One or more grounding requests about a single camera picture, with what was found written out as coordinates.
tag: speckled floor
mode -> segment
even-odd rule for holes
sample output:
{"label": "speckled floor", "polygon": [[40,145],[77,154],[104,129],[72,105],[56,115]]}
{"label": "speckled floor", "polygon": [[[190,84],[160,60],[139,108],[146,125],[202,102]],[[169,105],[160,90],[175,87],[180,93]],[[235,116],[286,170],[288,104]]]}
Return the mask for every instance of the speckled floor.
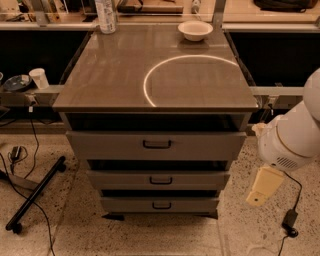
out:
{"label": "speckled floor", "polygon": [[[32,134],[3,134],[0,152],[15,145],[27,148],[29,156],[15,167],[24,176],[33,164],[36,142]],[[56,256],[72,255],[278,255],[285,233],[281,222],[295,203],[299,187],[286,179],[266,204],[255,208],[245,202],[255,173],[262,162],[257,157],[256,139],[248,137],[231,178],[221,194],[219,220],[186,215],[128,215],[125,221],[106,220],[98,193],[91,187],[85,167],[74,157],[63,134],[38,134],[40,147],[36,168],[29,176],[39,182],[57,159],[66,157],[67,170],[58,172],[37,203],[48,215]],[[281,255],[320,255],[320,161],[292,173],[303,190],[297,207],[296,238],[287,238]],[[27,190],[19,189],[25,195]],[[0,255],[52,255],[48,227],[34,205],[22,218],[22,233],[5,230],[24,202],[12,187],[0,181]]]}

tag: tabletop surface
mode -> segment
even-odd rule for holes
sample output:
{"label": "tabletop surface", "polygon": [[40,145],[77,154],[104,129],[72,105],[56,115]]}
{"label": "tabletop surface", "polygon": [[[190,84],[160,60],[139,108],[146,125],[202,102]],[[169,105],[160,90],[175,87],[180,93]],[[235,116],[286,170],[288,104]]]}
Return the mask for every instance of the tabletop surface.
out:
{"label": "tabletop surface", "polygon": [[121,25],[93,34],[54,109],[61,112],[253,111],[223,35],[190,42],[177,25]]}

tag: cable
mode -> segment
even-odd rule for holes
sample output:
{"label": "cable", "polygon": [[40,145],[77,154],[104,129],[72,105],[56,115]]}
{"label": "cable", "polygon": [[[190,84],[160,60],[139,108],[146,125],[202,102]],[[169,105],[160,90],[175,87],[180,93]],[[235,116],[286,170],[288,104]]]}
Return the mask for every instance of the cable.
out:
{"label": "cable", "polygon": [[33,166],[31,168],[31,170],[27,173],[27,175],[24,177],[25,179],[34,171],[34,169],[36,167],[36,164],[37,164],[36,155],[37,155],[37,152],[38,152],[38,149],[39,149],[39,141],[38,141],[36,130],[34,129],[34,125],[33,125],[33,121],[32,121],[31,117],[30,117],[30,123],[31,123],[33,135],[34,135],[34,137],[36,139],[37,147],[36,147],[36,150],[34,151],[34,154],[33,154]]}
{"label": "cable", "polygon": [[293,206],[293,210],[295,210],[297,208],[299,199],[300,199],[300,195],[301,195],[301,191],[302,191],[302,185],[299,181],[297,181],[296,179],[294,179],[293,177],[291,177],[288,173],[284,172],[285,175],[287,175],[288,178],[290,178],[291,180],[295,181],[299,186],[300,186],[300,190],[296,199],[296,203]]}
{"label": "cable", "polygon": [[287,231],[287,235],[282,238],[282,243],[281,243],[281,247],[280,247],[278,256],[281,255],[284,240],[288,237],[295,238],[298,236],[298,231],[295,228],[293,228],[293,225],[294,225],[294,222],[296,221],[296,218],[298,216],[298,213],[296,212],[296,208],[299,203],[300,195],[301,195],[301,191],[302,191],[302,184],[299,181],[297,181],[296,179],[291,177],[287,172],[284,172],[284,174],[288,178],[290,178],[291,180],[296,182],[299,185],[300,189],[299,189],[299,193],[298,193],[298,196],[297,196],[297,199],[296,199],[296,202],[295,202],[293,208],[287,211],[287,213],[284,217],[284,220],[282,222],[282,227]]}
{"label": "cable", "polygon": [[24,159],[26,159],[28,157],[28,150],[26,147],[24,146],[21,146],[21,148],[26,152],[26,155],[24,157],[22,157],[21,159],[18,159],[18,160],[12,160],[11,158],[11,152],[8,153],[8,160],[10,162],[10,171],[12,174],[14,174],[14,167],[17,163],[23,161]]}
{"label": "cable", "polygon": [[[3,166],[4,166],[4,170],[5,170],[5,172],[6,172],[6,175],[7,175],[7,177],[8,177],[8,180],[9,180],[9,183],[10,183],[11,187],[13,188],[13,190],[14,190],[18,195],[20,195],[20,196],[22,196],[24,199],[28,200],[28,198],[27,198],[25,195],[23,195],[22,193],[20,193],[20,191],[18,191],[18,190],[16,189],[16,187],[13,185],[13,183],[12,183],[10,177],[9,177],[9,173],[8,173],[8,169],[7,169],[6,163],[5,163],[4,158],[3,158],[3,155],[2,155],[1,153],[0,153],[0,157],[1,157],[1,159],[2,159],[2,163],[3,163]],[[43,215],[44,215],[44,217],[45,217],[45,219],[46,219],[47,226],[48,226],[48,233],[49,233],[50,250],[51,250],[51,252],[52,252],[52,255],[55,256],[55,253],[54,253],[54,250],[53,250],[53,242],[52,242],[52,238],[51,238],[51,227],[50,227],[49,218],[48,218],[46,212],[43,210],[43,208],[42,208],[40,205],[38,205],[36,202],[32,202],[32,203],[33,203],[34,205],[36,205],[36,206],[40,209],[40,211],[43,213]]]}
{"label": "cable", "polygon": [[288,238],[289,236],[284,236],[283,238],[282,238],[282,243],[281,243],[281,247],[280,247],[280,250],[279,250],[279,254],[278,254],[278,256],[280,256],[281,255],[281,252],[282,252],[282,248],[283,248],[283,244],[284,244],[284,240],[286,239],[286,238]]}

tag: small bowl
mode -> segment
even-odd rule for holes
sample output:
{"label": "small bowl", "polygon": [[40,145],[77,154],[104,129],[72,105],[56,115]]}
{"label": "small bowl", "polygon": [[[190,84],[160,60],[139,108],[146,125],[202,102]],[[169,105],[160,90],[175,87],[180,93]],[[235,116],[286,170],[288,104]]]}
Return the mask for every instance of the small bowl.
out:
{"label": "small bowl", "polygon": [[190,20],[179,24],[178,30],[184,34],[184,37],[190,41],[201,41],[209,35],[213,27],[199,20]]}

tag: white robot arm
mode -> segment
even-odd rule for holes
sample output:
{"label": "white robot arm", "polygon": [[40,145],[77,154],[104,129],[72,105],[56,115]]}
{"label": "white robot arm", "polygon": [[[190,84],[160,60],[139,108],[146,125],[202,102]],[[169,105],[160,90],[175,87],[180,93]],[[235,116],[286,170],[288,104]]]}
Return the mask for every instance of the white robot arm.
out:
{"label": "white robot arm", "polygon": [[247,202],[260,206],[281,185],[284,171],[297,170],[320,154],[320,68],[308,78],[297,106],[253,130],[266,165],[259,169]]}

